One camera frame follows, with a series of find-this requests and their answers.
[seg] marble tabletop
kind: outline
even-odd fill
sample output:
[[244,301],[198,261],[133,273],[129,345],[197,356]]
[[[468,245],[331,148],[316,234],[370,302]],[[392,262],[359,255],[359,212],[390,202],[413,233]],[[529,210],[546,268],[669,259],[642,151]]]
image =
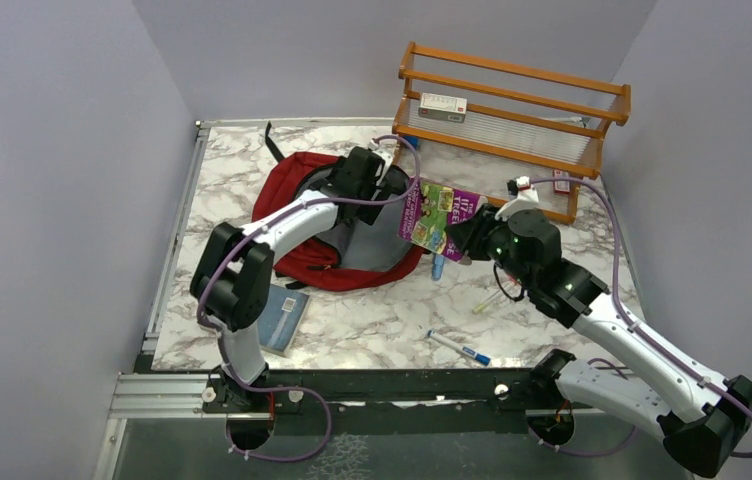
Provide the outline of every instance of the marble tabletop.
[[[385,133],[390,133],[389,126],[308,126],[277,127],[272,136],[284,154],[308,150],[340,155]],[[422,144],[420,153],[424,177],[498,196],[506,196],[509,178],[551,173],[431,142]],[[406,166],[409,159],[403,157],[398,163]],[[210,132],[162,314],[153,369],[210,369],[219,364],[213,334],[196,324],[196,300],[188,286],[211,229],[222,221],[235,225],[250,221],[253,203],[274,164],[264,146],[263,128],[216,127]],[[564,201],[549,191],[541,194],[542,203],[554,208]],[[585,189],[576,222],[560,228],[564,255],[610,282],[611,229],[602,206]],[[431,256],[424,256],[408,277],[389,285],[346,293],[305,289],[311,301],[293,345],[285,357],[265,353],[267,362],[271,368],[479,366],[426,340],[430,328],[488,355],[492,366],[532,365],[552,348],[585,359],[608,357],[601,347],[548,319],[528,301],[512,303],[498,297],[484,312],[473,314],[474,307],[497,291],[488,262],[469,266],[448,262],[439,282],[431,280],[431,270]],[[642,316],[625,259],[621,298]]]

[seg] backpack strap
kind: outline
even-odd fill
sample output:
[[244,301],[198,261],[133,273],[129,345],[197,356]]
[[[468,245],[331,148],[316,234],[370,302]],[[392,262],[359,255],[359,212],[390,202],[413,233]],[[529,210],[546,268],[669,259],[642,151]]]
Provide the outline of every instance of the backpack strap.
[[273,139],[270,138],[271,128],[273,128],[273,125],[271,125],[270,122],[267,122],[267,128],[264,129],[264,145],[267,145],[267,149],[270,150],[271,154],[273,154],[273,158],[276,159],[276,163],[279,163],[285,159],[285,156],[282,155],[282,151],[279,150],[279,147],[276,146],[276,142],[274,142]]

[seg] gray wall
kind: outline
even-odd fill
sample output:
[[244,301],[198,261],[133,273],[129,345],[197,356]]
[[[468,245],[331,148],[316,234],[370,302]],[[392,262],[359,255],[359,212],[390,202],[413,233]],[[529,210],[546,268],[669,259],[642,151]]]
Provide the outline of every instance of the gray wall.
[[655,0],[134,3],[185,101],[210,120],[393,116],[410,40],[611,80]]
[[[603,175],[646,316],[752,379],[752,2],[659,0],[615,81],[632,84],[632,117]],[[752,478],[752,460],[721,478]]]
[[90,477],[192,121],[128,0],[0,1],[0,478]]

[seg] barcode label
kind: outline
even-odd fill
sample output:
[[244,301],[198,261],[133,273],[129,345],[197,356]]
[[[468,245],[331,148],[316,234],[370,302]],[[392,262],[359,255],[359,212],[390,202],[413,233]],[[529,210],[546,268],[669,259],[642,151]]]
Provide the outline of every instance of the barcode label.
[[291,313],[294,311],[294,306],[296,306],[296,299],[288,297],[285,299],[284,305],[282,305],[282,310]]

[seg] red backpack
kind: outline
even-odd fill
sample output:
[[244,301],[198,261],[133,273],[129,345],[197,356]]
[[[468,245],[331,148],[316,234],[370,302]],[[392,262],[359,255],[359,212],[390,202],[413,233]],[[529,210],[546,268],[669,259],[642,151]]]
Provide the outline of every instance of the red backpack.
[[[291,203],[313,182],[325,178],[338,157],[321,153],[297,152],[285,158],[270,139],[267,124],[264,141],[278,165],[273,167],[252,210],[252,220],[260,220]],[[391,166],[386,179],[404,183],[410,180],[399,167]],[[377,287],[399,280],[417,267],[423,249],[397,236],[403,202],[385,206],[376,222],[367,225],[356,220],[340,224],[316,235],[290,251],[274,269],[277,275],[297,282],[288,288],[313,286],[332,292]]]

